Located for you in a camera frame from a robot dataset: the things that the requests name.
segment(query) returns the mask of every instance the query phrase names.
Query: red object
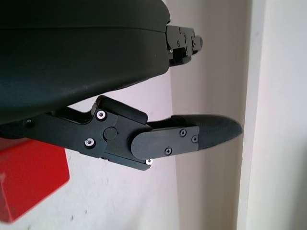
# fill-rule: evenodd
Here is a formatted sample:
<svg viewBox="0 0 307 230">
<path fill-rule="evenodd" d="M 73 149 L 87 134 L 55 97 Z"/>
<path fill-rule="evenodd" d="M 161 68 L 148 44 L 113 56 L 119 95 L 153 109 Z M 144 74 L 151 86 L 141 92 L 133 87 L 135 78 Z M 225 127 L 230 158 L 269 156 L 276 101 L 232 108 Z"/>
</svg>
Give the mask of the red object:
<svg viewBox="0 0 307 230">
<path fill-rule="evenodd" d="M 13 222 L 69 177 L 64 148 L 0 139 L 0 221 Z"/>
</svg>

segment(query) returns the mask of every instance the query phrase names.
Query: black metal bracket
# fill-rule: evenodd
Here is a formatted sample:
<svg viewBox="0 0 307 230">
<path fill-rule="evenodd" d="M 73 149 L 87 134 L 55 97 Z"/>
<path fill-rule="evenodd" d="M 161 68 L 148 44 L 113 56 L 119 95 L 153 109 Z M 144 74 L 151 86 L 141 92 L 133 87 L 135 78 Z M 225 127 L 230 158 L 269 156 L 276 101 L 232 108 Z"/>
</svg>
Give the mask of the black metal bracket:
<svg viewBox="0 0 307 230">
<path fill-rule="evenodd" d="M 140 160 L 155 159 L 198 150 L 200 128 L 153 129 L 140 133 L 132 142 L 131 152 Z"/>
<path fill-rule="evenodd" d="M 198 126 L 153 129 L 147 119 L 139 110 L 100 96 L 87 113 L 65 107 L 0 125 L 0 136 L 35 139 L 143 171 L 150 168 L 148 159 L 198 150 L 192 141 Z"/>
<path fill-rule="evenodd" d="M 191 56 L 202 48 L 202 38 L 195 36 L 194 29 L 169 25 L 166 40 L 170 66 L 186 64 Z"/>
</svg>

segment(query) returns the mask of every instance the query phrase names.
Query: white wall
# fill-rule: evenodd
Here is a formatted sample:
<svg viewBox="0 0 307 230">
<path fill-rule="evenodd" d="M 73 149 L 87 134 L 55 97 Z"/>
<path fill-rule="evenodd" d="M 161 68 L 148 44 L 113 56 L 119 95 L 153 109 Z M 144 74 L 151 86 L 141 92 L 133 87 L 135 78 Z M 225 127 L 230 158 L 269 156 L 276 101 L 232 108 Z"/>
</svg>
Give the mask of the white wall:
<svg viewBox="0 0 307 230">
<path fill-rule="evenodd" d="M 175 114 L 221 114 L 240 119 L 242 109 L 245 0 L 167 0 L 171 24 L 195 29 L 203 49 L 171 69 Z M 181 230 L 232 229 L 236 215 L 238 139 L 177 156 Z"/>
<path fill-rule="evenodd" d="M 261 62 L 262 34 L 265 13 L 265 0 L 248 1 L 248 21 L 246 31 L 246 50 L 244 55 L 245 91 L 242 96 L 241 123 L 244 124 L 244 138 L 240 139 L 242 158 L 239 160 L 238 168 L 238 191 L 237 191 L 237 218 L 238 230 L 245 230 L 247 210 L 250 168 L 254 144 L 255 123 L 257 114 L 258 85 Z"/>
<path fill-rule="evenodd" d="M 304 0 L 266 1 L 247 218 L 238 229 L 307 229 L 306 12 Z"/>
</svg>

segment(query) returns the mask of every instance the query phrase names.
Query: silver screw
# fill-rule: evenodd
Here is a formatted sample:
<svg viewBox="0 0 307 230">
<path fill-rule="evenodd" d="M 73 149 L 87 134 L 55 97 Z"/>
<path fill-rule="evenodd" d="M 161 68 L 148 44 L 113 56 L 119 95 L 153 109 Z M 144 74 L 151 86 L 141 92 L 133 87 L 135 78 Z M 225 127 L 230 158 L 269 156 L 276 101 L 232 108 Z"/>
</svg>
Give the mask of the silver screw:
<svg viewBox="0 0 307 230">
<path fill-rule="evenodd" d="M 33 128 L 34 127 L 34 121 L 31 119 L 27 119 L 23 121 L 23 126 L 26 128 Z"/>
<path fill-rule="evenodd" d="M 171 155 L 172 154 L 172 148 L 167 148 L 165 149 L 164 153 L 166 154 L 166 156 Z"/>
<path fill-rule="evenodd" d="M 185 129 L 182 129 L 180 132 L 179 132 L 179 135 L 181 137 L 185 137 L 185 135 L 187 134 L 187 131 Z"/>
<path fill-rule="evenodd" d="M 148 159 L 148 160 L 145 161 L 145 163 L 146 163 L 147 165 L 151 165 L 151 164 L 153 163 L 153 160 L 152 160 L 152 159 Z"/>
<path fill-rule="evenodd" d="M 90 148 L 90 147 L 93 147 L 93 145 L 95 144 L 95 141 L 92 138 L 88 138 L 85 140 L 84 144 L 85 146 Z"/>
<path fill-rule="evenodd" d="M 99 110 L 96 114 L 97 119 L 102 120 L 106 117 L 105 111 Z"/>
<path fill-rule="evenodd" d="M 194 136 L 192 137 L 192 142 L 193 142 L 193 143 L 197 143 L 197 141 L 198 141 L 198 136 L 197 136 L 197 135 L 194 135 Z"/>
</svg>

